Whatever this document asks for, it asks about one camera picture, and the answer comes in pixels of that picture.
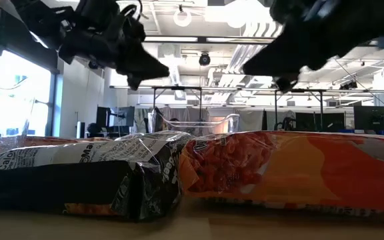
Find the black computer monitor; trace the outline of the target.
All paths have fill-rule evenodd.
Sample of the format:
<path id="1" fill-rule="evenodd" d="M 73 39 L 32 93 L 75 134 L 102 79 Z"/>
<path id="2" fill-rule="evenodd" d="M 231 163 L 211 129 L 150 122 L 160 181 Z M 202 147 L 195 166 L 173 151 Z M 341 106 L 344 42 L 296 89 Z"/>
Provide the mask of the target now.
<path id="1" fill-rule="evenodd" d="M 384 130 L 384 107 L 354 106 L 355 129 L 359 130 Z"/>
<path id="2" fill-rule="evenodd" d="M 134 116 L 134 107 L 98 107 L 95 123 L 99 127 L 132 127 Z"/>

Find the silver snack packet bottom centre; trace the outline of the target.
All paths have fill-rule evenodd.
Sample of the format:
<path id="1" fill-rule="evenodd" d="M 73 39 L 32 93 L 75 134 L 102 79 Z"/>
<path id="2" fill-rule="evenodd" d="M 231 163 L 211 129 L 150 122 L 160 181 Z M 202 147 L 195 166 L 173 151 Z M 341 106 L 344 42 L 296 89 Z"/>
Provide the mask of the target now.
<path id="1" fill-rule="evenodd" d="M 160 131 L 6 151 L 0 154 L 0 209 L 162 217 L 180 198 L 178 162 L 190 138 Z"/>

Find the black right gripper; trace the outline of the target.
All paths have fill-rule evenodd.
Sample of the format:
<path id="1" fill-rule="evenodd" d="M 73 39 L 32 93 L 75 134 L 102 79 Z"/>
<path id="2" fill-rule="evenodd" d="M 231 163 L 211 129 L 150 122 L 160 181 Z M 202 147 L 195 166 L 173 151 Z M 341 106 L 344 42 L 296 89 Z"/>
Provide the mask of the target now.
<path id="1" fill-rule="evenodd" d="M 252 56 L 244 65 L 246 75 L 276 76 L 279 90 L 292 89 L 299 80 L 301 68 L 318 70 L 335 55 L 323 20 L 281 24 L 277 40 Z"/>

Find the black metal stand frame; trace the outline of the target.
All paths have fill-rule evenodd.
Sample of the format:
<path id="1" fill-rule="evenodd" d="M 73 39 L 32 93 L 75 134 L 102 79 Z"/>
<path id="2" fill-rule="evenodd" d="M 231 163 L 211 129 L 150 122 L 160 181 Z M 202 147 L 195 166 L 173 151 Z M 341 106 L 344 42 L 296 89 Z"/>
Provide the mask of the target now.
<path id="1" fill-rule="evenodd" d="M 278 120 L 278 104 L 277 104 L 277 101 L 278 101 L 278 98 L 277 98 L 277 93 L 278 92 L 282 92 L 283 94 L 284 93 L 311 93 L 311 95 L 314 96 L 314 92 L 318 93 L 319 96 L 316 97 L 314 96 L 314 98 L 316 98 L 319 103 L 320 103 L 320 107 L 319 107 L 319 110 L 320 110 L 320 130 L 322 131 L 323 130 L 323 92 L 325 92 L 326 90 L 323 90 L 323 89 L 290 89 L 290 90 L 286 90 L 286 91 L 282 91 L 282 90 L 275 90 L 274 91 L 274 98 L 275 98 L 275 122 L 277 122 Z"/>
<path id="2" fill-rule="evenodd" d="M 172 86 L 152 86 L 152 89 L 153 89 L 152 109 L 156 108 L 156 100 L 159 97 L 156 94 L 157 90 L 161 89 L 162 90 L 161 93 L 164 93 L 166 90 L 190 91 L 190 92 L 194 93 L 196 98 L 198 98 L 199 104 L 198 105 L 193 105 L 193 106 L 199 108 L 199 121 L 198 121 L 198 123 L 201 123 L 201 120 L 202 120 L 202 98 L 203 98 L 203 88 L 202 87 L 172 85 Z M 192 124 L 193 124 L 193 122 L 188 122 L 188 121 L 170 121 L 170 120 L 166 120 L 165 122 L 170 124 L 170 126 L 176 127 L 176 128 L 192 127 Z"/>

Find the black office chair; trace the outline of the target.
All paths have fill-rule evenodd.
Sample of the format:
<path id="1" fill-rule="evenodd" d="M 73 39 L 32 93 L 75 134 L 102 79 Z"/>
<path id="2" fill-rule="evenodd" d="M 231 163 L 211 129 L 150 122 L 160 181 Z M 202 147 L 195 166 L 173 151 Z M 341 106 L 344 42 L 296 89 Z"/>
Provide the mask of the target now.
<path id="1" fill-rule="evenodd" d="M 87 126 L 87 137 L 104 137 L 104 134 L 102 134 L 102 128 L 98 126 L 96 123 L 90 123 Z"/>

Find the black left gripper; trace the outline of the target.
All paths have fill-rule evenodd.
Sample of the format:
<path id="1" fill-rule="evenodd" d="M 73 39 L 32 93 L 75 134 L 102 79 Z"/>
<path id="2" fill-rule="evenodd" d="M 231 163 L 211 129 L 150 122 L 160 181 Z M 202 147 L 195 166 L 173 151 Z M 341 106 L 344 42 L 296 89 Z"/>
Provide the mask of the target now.
<path id="1" fill-rule="evenodd" d="M 118 74 L 127 76 L 131 89 L 138 89 L 141 79 L 169 74 L 169 68 L 135 40 L 109 41 L 97 35 L 68 36 L 59 49 L 59 56 L 67 63 L 71 63 L 74 57 L 86 59 L 91 63 L 91 69 L 115 69 Z"/>

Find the orange Maruchan noodle pack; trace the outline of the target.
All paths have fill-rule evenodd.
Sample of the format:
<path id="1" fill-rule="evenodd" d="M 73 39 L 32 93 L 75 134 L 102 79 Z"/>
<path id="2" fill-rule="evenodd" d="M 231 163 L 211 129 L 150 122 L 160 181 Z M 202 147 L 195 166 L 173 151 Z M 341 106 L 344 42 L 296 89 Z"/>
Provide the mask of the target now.
<path id="1" fill-rule="evenodd" d="M 184 146 L 186 195 L 370 215 L 384 212 L 384 136 L 247 131 L 197 137 Z"/>

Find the grey fabric curtain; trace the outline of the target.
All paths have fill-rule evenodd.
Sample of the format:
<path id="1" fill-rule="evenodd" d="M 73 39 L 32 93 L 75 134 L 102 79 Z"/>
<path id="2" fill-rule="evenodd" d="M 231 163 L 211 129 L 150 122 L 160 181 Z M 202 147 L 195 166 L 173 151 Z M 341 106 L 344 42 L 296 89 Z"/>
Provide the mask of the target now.
<path id="1" fill-rule="evenodd" d="M 251 107 L 202 107 L 213 109 L 214 115 L 221 116 L 226 113 L 236 113 L 239 115 L 239 128 L 237 132 L 242 131 L 258 131 L 258 130 L 274 130 L 275 128 L 275 111 L 272 109 L 259 109 Z M 133 131 L 135 133 L 149 133 L 148 130 L 148 113 L 152 107 L 137 107 L 135 109 Z"/>

